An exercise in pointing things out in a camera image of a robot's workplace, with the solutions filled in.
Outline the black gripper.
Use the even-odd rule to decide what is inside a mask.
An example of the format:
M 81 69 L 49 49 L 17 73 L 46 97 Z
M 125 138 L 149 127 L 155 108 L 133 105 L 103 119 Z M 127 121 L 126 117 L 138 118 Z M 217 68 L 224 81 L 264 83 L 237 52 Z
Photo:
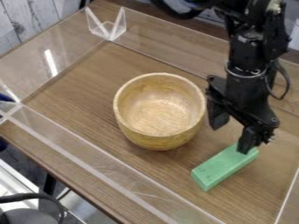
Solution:
M 238 140 L 238 152 L 248 155 L 261 144 L 269 144 L 280 127 L 280 119 L 269 103 L 274 95 L 277 68 L 240 71 L 226 67 L 228 77 L 208 77 L 208 111 L 210 126 L 222 128 L 236 118 L 244 125 Z

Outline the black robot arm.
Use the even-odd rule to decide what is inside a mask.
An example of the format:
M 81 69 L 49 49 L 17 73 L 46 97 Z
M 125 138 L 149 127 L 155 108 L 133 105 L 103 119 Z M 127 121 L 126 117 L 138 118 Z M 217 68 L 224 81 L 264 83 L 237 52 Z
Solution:
M 280 63 L 288 52 L 285 0 L 150 0 L 180 19 L 193 19 L 214 9 L 225 20 L 229 33 L 228 76 L 208 77 L 208 110 L 210 126 L 218 130 L 232 118 L 244 125 L 238 152 L 248 154 L 276 135 L 281 121 L 269 99 L 284 100 L 274 93 L 278 75 L 289 76 Z

